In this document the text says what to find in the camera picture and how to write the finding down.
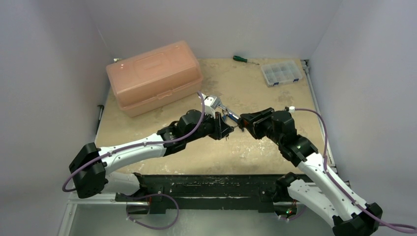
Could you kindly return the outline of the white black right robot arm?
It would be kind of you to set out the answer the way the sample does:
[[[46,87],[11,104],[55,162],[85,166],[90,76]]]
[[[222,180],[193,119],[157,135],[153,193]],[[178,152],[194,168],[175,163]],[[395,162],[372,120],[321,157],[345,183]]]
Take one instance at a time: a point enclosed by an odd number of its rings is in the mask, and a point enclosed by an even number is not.
[[[240,115],[239,128],[245,128],[253,138],[269,138],[281,155],[307,175],[315,184],[308,184],[293,173],[276,182],[274,199],[290,198],[304,204],[332,228],[336,236],[370,236],[377,231],[382,209],[377,203],[367,203],[327,164],[327,157],[306,137],[297,133],[292,113],[294,106],[282,111],[268,108]]]

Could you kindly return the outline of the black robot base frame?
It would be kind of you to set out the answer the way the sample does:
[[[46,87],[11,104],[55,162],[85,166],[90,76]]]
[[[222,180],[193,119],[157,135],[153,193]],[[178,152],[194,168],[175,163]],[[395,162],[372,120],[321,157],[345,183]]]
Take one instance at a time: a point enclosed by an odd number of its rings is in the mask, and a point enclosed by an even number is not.
[[[256,210],[275,212],[274,203],[290,202],[284,186],[296,178],[311,183],[305,174],[245,175],[138,175],[141,188],[132,196],[117,193],[117,202],[150,204],[151,214],[168,209]]]

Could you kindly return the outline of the orange black padlock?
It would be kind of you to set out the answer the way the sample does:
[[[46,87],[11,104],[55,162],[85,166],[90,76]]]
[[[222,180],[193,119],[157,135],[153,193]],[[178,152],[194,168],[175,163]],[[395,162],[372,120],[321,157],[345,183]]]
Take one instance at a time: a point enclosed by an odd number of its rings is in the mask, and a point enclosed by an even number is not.
[[[240,131],[244,132],[244,130],[245,130],[245,124],[244,124],[244,121],[243,121],[243,120],[241,120],[241,119],[238,119],[238,120],[237,120],[236,127],[237,127]]]

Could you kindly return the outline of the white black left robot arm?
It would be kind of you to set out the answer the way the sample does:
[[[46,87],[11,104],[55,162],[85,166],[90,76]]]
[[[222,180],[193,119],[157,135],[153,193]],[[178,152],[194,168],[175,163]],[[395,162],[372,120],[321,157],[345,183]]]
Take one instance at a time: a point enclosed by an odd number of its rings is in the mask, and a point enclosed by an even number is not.
[[[86,199],[114,185],[116,192],[128,195],[134,201],[141,201],[147,194],[147,188],[140,184],[138,175],[118,175],[118,169],[180,152],[188,143],[200,138],[221,140],[233,131],[234,127],[223,120],[220,112],[209,115],[189,110],[179,120],[137,141],[112,147],[97,147],[95,143],[87,143],[69,165],[73,190],[79,198]]]

